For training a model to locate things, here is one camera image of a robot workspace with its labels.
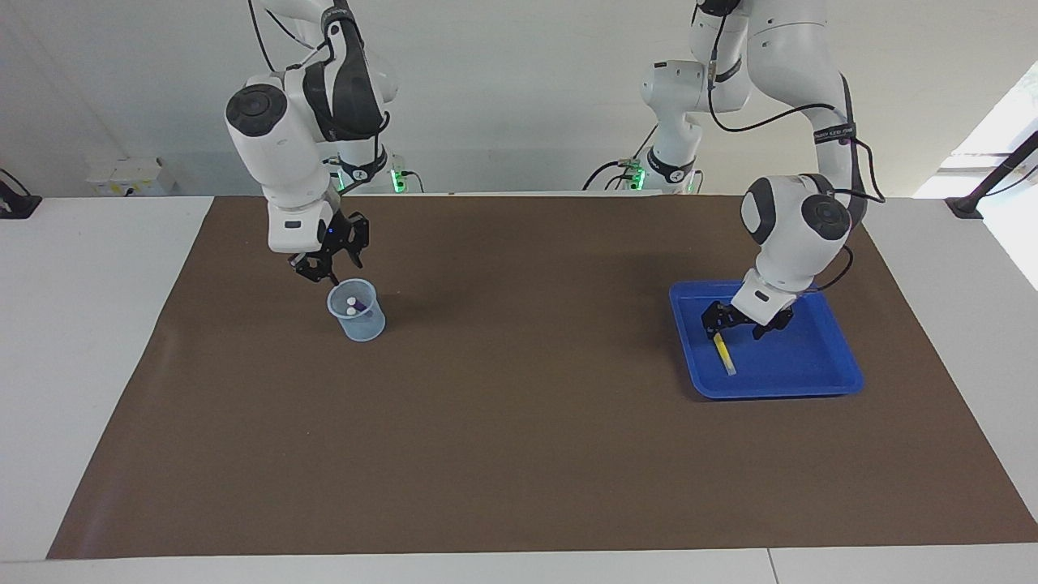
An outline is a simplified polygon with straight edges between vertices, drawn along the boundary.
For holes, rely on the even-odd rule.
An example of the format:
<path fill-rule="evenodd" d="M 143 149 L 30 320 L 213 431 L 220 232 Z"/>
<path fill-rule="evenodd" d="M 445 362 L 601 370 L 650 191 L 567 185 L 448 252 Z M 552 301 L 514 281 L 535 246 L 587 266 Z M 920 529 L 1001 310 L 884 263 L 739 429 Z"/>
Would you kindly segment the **blue plastic tray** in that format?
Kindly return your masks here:
<path fill-rule="evenodd" d="M 723 330 L 735 372 L 708 336 L 703 314 L 715 302 L 729 303 L 738 281 L 683 281 L 670 288 L 682 351 L 696 391 L 712 400 L 830 397 L 856 394 L 864 387 L 861 367 L 823 294 L 808 294 L 793 304 L 783 330 L 753 337 L 753 323 Z"/>

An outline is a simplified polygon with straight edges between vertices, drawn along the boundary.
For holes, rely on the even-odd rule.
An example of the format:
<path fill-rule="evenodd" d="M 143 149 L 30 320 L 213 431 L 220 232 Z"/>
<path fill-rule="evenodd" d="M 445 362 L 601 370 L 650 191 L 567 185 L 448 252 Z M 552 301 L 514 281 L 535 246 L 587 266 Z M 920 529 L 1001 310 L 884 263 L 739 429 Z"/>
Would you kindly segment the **translucent plastic cup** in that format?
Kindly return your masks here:
<path fill-rule="evenodd" d="M 356 297 L 360 303 L 366 304 L 367 310 L 348 316 L 349 297 Z M 377 289 L 368 280 L 351 278 L 342 281 L 340 285 L 329 291 L 326 306 L 329 313 L 340 322 L 344 334 L 351 341 L 373 341 L 386 328 L 387 321 L 380 307 Z"/>

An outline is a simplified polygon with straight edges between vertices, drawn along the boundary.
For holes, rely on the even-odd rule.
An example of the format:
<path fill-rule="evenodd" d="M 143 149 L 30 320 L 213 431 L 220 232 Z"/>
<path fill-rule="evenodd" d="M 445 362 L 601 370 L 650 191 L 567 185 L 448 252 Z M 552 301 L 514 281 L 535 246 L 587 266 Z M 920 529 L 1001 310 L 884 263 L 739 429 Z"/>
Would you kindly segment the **white power strip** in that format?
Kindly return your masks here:
<path fill-rule="evenodd" d="M 174 195 L 177 180 L 160 158 L 127 158 L 94 164 L 85 179 L 98 196 L 149 197 Z"/>

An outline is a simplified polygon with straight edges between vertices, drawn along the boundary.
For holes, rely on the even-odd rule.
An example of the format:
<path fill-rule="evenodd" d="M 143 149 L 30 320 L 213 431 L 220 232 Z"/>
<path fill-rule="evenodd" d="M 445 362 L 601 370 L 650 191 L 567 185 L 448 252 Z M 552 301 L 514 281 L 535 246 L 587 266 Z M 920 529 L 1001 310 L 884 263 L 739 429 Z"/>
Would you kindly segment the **black clamp stand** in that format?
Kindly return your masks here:
<path fill-rule="evenodd" d="M 0 167 L 0 219 L 22 221 L 40 207 L 40 195 L 33 195 L 10 171 Z"/>
<path fill-rule="evenodd" d="M 996 192 L 1011 188 L 1011 185 L 1007 185 L 1000 189 L 998 185 L 1002 180 L 1005 180 L 1005 178 L 1008 178 L 1010 174 L 1013 174 L 1035 151 L 1038 151 L 1038 130 L 1034 130 L 1013 152 L 1010 152 L 1005 160 L 1002 160 L 985 178 L 982 178 L 972 189 L 968 195 L 945 199 L 946 207 L 960 219 L 976 219 L 977 221 L 983 219 L 983 215 L 979 211 L 981 200 L 987 196 L 994 195 Z"/>

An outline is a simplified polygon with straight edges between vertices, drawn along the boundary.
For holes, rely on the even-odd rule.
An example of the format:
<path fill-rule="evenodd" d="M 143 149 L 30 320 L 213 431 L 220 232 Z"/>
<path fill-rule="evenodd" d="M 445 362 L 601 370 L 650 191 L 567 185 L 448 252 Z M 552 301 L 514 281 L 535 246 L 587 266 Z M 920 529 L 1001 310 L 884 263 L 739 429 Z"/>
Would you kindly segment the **brown table mat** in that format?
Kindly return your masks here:
<path fill-rule="evenodd" d="M 387 328 L 219 197 L 51 559 L 1038 541 L 863 230 L 849 397 L 696 395 L 668 291 L 755 255 L 727 197 L 375 197 Z"/>

